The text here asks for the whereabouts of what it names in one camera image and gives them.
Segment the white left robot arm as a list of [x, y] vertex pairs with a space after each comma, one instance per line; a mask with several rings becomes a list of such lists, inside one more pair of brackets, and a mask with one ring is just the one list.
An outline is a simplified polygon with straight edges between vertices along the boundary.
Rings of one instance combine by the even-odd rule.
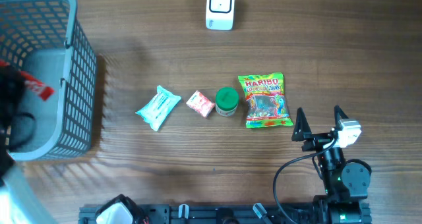
[[[55, 223], [56, 220], [36, 198], [20, 167], [5, 144], [12, 119], [19, 116], [17, 105], [25, 90], [46, 101], [55, 90], [31, 74], [1, 62], [1, 208], [11, 223]], [[119, 195], [97, 210], [96, 223], [139, 223], [142, 214], [135, 203]]]

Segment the red white small box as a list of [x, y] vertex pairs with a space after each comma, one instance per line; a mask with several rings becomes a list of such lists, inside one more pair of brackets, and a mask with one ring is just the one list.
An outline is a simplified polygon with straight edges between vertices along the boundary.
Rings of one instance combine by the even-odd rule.
[[215, 107], [215, 103], [198, 90], [187, 100], [186, 104], [204, 118], [207, 118]]

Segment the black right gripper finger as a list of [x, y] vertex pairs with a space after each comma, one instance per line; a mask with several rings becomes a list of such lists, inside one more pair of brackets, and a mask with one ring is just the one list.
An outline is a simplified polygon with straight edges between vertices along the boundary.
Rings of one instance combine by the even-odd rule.
[[311, 128], [307, 122], [307, 118], [303, 111], [303, 108], [300, 107], [297, 109], [296, 122], [293, 129], [293, 134], [291, 140], [294, 142], [300, 142], [304, 140], [309, 140], [312, 137]]
[[348, 119], [348, 116], [343, 112], [339, 105], [334, 107], [335, 128], [340, 129], [340, 120]]

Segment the green lid jar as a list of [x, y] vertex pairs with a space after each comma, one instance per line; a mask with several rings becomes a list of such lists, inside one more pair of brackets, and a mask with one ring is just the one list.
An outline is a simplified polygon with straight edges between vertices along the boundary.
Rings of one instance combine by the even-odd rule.
[[224, 117], [232, 116], [239, 104], [239, 95], [234, 88], [224, 87], [216, 94], [216, 111]]

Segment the Haribo gummy worms bag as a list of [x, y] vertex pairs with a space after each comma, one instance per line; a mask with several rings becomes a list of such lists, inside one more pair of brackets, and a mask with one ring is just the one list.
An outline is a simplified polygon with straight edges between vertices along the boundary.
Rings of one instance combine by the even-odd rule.
[[248, 105], [247, 128], [293, 126], [284, 91], [284, 74], [238, 76]]

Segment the small red packet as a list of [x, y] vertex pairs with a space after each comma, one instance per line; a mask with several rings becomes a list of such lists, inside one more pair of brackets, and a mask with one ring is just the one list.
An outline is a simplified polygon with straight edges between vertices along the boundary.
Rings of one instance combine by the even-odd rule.
[[10, 66], [9, 63], [6, 63], [3, 60], [1, 60], [1, 68], [11, 69], [11, 72], [17, 75], [18, 78], [23, 81], [26, 88], [29, 89], [32, 93], [36, 94], [43, 101], [47, 101], [55, 93], [55, 90], [52, 87], [43, 83], [41, 80], [38, 80], [25, 71], [14, 69], [12, 66]]

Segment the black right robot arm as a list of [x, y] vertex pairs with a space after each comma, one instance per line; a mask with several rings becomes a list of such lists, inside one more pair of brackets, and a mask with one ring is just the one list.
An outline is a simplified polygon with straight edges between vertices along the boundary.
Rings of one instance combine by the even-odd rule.
[[300, 223], [372, 223], [368, 196], [372, 169], [360, 159], [346, 160], [343, 149], [361, 135], [361, 125], [334, 107], [335, 125], [326, 133], [313, 133], [302, 108], [297, 110], [292, 140], [303, 142], [304, 152], [316, 152], [313, 164], [323, 181], [325, 195], [311, 202], [309, 214], [298, 215]]

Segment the teal wet wipes pack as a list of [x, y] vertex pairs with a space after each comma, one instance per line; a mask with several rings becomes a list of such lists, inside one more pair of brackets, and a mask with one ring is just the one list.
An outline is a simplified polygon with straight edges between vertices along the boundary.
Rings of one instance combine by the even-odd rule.
[[144, 122], [157, 132], [180, 100], [181, 96], [171, 93], [162, 86], [157, 86], [157, 94], [136, 114], [141, 116]]

